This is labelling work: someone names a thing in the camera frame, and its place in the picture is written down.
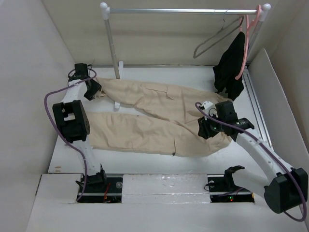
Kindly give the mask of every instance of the black garment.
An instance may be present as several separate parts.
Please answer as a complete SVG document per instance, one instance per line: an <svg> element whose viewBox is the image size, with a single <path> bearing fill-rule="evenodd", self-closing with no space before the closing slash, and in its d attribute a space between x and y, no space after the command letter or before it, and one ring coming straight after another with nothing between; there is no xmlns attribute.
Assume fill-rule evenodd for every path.
<svg viewBox="0 0 309 232"><path fill-rule="evenodd" d="M235 80L235 77L241 70L245 53L244 46L245 34L240 32L226 52L223 53L219 64L213 67L214 86L218 93L226 88L227 97L232 100L235 100L244 89L242 77L239 80Z"/></svg>

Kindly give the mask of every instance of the pink hanger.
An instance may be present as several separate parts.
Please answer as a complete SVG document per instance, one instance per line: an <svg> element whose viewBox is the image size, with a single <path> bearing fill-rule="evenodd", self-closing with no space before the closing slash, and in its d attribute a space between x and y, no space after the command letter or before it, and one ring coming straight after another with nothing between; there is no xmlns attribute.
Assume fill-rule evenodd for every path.
<svg viewBox="0 0 309 232"><path fill-rule="evenodd" d="M241 78L242 73L245 69L245 65L246 65L246 62L247 62L247 55L248 55L250 30L251 30L252 27L255 27L257 22L259 21L260 13L261 13L261 5L257 5L256 10L257 10L256 17L255 17L254 20L252 20L252 22L250 24L249 24L249 17L248 17L248 15L246 15L247 31L246 31L246 41L245 41L245 48L244 48L245 54L243 56L243 61L242 61L240 73L235 77L236 80Z"/></svg>

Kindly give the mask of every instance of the khaki pants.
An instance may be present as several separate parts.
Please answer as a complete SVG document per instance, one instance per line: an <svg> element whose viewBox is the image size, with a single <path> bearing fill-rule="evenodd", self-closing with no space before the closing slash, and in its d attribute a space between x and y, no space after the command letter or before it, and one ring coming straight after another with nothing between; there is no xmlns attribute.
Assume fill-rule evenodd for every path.
<svg viewBox="0 0 309 232"><path fill-rule="evenodd" d="M98 80L102 85L101 97L107 95L153 117L87 112L91 128L89 139L94 148L202 157L226 147L231 141L223 133L207 140L197 135L197 120L202 114L195 108L195 102L226 101L216 93L166 84Z"/></svg>

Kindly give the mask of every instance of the white enclosure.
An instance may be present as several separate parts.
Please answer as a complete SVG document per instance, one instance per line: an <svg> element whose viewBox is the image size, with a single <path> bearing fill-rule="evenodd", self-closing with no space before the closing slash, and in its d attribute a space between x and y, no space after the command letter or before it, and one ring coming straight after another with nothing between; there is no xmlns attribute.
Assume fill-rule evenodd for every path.
<svg viewBox="0 0 309 232"><path fill-rule="evenodd" d="M113 0L107 3L114 8L255 9L257 4L265 2ZM245 89L234 105L239 117L248 118L283 159L309 172L309 155L303 141L309 122L304 117L308 108L304 90L309 51L307 46L301 46L306 43L301 38L308 33L304 23L309 5L307 0L268 3L272 9L253 47L250 57L253 62L244 72ZM255 174L264 175L236 143L198 159L95 150L108 174L125 174L124 201L76 203L75 180L80 179L83 167L77 154L56 138L44 111L43 98L46 93L66 86L67 73L74 63L93 63L100 77L115 78L99 4L99 0L0 0L0 231L307 231L309 218L306 223L297 223L284 214L276 215L257 196L255 204L210 203L209 194L199 188L206 184L207 174L221 174L226 168L241 164ZM218 63L235 34L198 59L192 58L193 51L234 18L113 14L115 48L118 59L125 63L123 79L215 91L212 67L205 65ZM283 89L288 90L288 99L267 54L284 83ZM177 66L152 66L161 64ZM302 78L292 85L287 76L295 72L295 79ZM296 86L302 87L299 95L295 94ZM51 97L50 108L63 96L60 93ZM108 98L83 100L83 104L88 111L114 111L114 102ZM143 115L125 105L120 106L120 112ZM301 134L297 126L303 125L306 129L301 128ZM163 187L161 180L169 178L175 182L168 182L170 188ZM301 217L298 207L290 213Z"/></svg>

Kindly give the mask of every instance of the wire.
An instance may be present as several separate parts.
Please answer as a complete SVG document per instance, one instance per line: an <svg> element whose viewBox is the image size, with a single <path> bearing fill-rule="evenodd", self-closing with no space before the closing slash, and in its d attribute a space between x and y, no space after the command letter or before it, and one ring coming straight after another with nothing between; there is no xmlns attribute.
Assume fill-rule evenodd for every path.
<svg viewBox="0 0 309 232"><path fill-rule="evenodd" d="M92 72L95 74L95 76L93 76L93 79L95 78L95 79L97 80L97 82L98 82L98 79L97 79L97 72L94 71L94 70L92 69L92 64L87 65L87 67L90 66L90 65L91 65L91 68L88 68L88 70L89 70L89 71L92 71ZM72 69L71 71L69 71L69 73L68 73L68 78L71 77L70 75L71 75L74 71L75 71L75 69Z"/></svg>
<svg viewBox="0 0 309 232"><path fill-rule="evenodd" d="M88 64L88 65L87 65L87 67L89 67L89 66L91 66L91 68L90 68L89 70L92 71L92 67L93 67L92 64Z"/></svg>
<svg viewBox="0 0 309 232"><path fill-rule="evenodd" d="M216 109L216 108L210 108L210 109L209 109L209 111L208 111L208 115L211 115L211 110L215 110L215 111L217 111L217 109Z"/></svg>
<svg viewBox="0 0 309 232"><path fill-rule="evenodd" d="M55 131L57 132L57 134L59 135L59 137L64 141L64 143L65 143L66 145L68 145L70 148L72 148L72 149L74 149L75 151L77 151L78 153L80 153L81 156L83 157L84 168L85 168L85 172L84 172L84 186L83 186L81 195L77 198L76 201L79 201L79 200L82 198L82 196L83 196L83 194L84 194L84 191L85 191L85 188L86 188L86 183L87 183L87 163L86 163L86 157L85 157L85 155L83 154L83 152L82 152L80 149L78 149L78 148L74 147L72 144L70 144L70 143L63 137L63 135L61 134L61 132L59 131L57 125L55 124L55 122L54 122L54 120L53 120L53 118L52 118L52 116L51 116L51 114L50 114L50 112L49 112L49 110L48 110L47 98L48 98L50 95L53 95L53 94L55 94L55 93L59 93L59 92L62 92L62 91L64 91L64 90L67 90L67 89L69 89L69 88L72 88L73 86L78 85L78 84L80 84L80 83L82 83L82 82L85 82L85 81L89 81L89 80L94 79L94 78L97 76L97 73L96 73L96 71L94 71L94 70L92 70L92 71L93 71L93 73L95 74L93 77L89 77L89 78L87 78L87 79L84 79L84 80L81 80L81 81L79 81L79 82L76 82L74 85L70 85L70 86L64 87L64 88L62 88L62 89L59 89L59 90L50 92L50 93L46 94L46 96L44 97L44 107L45 107L45 111L46 111L47 116L48 116L48 118L49 118L51 124L53 125Z"/></svg>
<svg viewBox="0 0 309 232"><path fill-rule="evenodd" d="M206 186L209 186L208 184L204 186L204 189L206 188ZM208 189L205 189L207 192L210 192Z"/></svg>
<svg viewBox="0 0 309 232"><path fill-rule="evenodd" d="M214 35L212 35L211 37L209 37L207 40L205 40L204 42L200 43L194 50L193 53L193 58L196 59L198 58L200 55L202 55L203 53L205 53L206 51L208 51L210 48L212 48L213 46L215 46L217 43L219 43L221 40L223 40L224 38L226 38L228 35L232 34L234 31L236 31L238 28L241 28L241 25L243 23L244 20L244 15L241 17L238 17L237 19L235 19L233 22L231 22L229 25L227 25L225 28L221 28L219 31L217 31ZM209 40L211 40L212 38L214 38L215 36L217 36L218 34L220 34L222 31L224 31L225 29L227 29L228 27L230 27L231 25L233 25L235 22L239 21L241 19L241 22L239 23L239 25L235 28L233 28L228 34L226 34L225 36L223 36L222 38L220 38L218 41L214 42L213 44L211 44L210 46L208 46L206 49L204 49L203 51L201 51L200 53L197 54L198 49L204 45L205 43L207 43Z"/></svg>
<svg viewBox="0 0 309 232"><path fill-rule="evenodd" d="M105 202L105 199L107 199L106 194L108 192L108 189L110 188L111 184L109 183L108 186L106 187L105 193L104 193L104 199L103 199L103 203Z"/></svg>
<svg viewBox="0 0 309 232"><path fill-rule="evenodd" d="M240 192L240 191L242 191L243 190L243 188L238 188L238 189L236 189L235 191L233 191L233 192L227 192L227 193L225 193L225 194L221 194L221 195L218 195L218 197L224 197L224 196L228 196L228 195L232 195L232 194L234 194L234 193L236 193L236 195Z"/></svg>
<svg viewBox="0 0 309 232"><path fill-rule="evenodd" d="M222 25L222 28L220 30L223 30L224 29L224 26L225 26L225 16L226 16L226 12L228 12L228 10L230 9L227 9L225 12L224 12L224 16L223 16L223 25Z"/></svg>
<svg viewBox="0 0 309 232"><path fill-rule="evenodd" d="M250 132L242 129L242 128L239 128L239 127L236 127L236 126L233 126L233 125L230 125L228 123L225 123L225 122L221 122L217 119L214 119L212 117L210 117L208 114L206 114L203 110L201 110L199 107L202 106L202 103L200 102L196 102L195 103L195 107L208 119L216 122L216 123L219 123L219 124L222 124L224 126L227 126L227 127L230 127L230 128L233 128L233 129L236 129L236 130L239 130L243 133L245 133L246 135L250 136L253 140L255 140L256 142L258 142L258 144L264 149L264 151L273 159L276 161L277 164L279 164L282 169L284 169L284 171L287 173L287 175L290 177L291 181L293 182L293 184L295 185L296 189L297 189L297 192L300 196L300 199L301 199L301 202L302 202L302 205L303 205L303 216L301 219L298 219L298 218L295 218L293 217L292 215L288 214L286 211L284 211L284 213L291 219L295 220L295 221L298 221L298 222L302 222L306 219L307 217L307 206L306 206L306 200L305 200L305 197L304 197L304 194L303 192L301 191L301 188L299 186L299 184L297 183L297 181L295 180L295 178L292 176L292 174L290 173L290 171L284 166L283 163L280 162L280 160L274 156L272 154L272 152L263 144L259 141L258 138L256 138L253 134L251 134Z"/></svg>

